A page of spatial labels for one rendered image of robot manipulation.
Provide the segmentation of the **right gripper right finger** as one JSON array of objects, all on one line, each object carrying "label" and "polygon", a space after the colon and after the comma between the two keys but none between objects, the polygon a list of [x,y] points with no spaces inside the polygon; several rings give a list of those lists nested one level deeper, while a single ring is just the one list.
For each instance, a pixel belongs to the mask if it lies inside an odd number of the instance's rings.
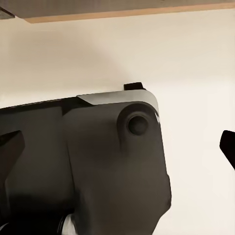
[{"label": "right gripper right finger", "polygon": [[235,170],[235,132],[224,130],[219,147]]}]

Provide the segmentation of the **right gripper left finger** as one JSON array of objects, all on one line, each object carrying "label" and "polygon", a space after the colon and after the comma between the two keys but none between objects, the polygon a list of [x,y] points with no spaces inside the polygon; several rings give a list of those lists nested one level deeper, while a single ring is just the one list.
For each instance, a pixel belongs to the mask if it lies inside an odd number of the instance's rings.
[{"label": "right gripper left finger", "polygon": [[0,136],[0,188],[25,149],[22,131]]}]

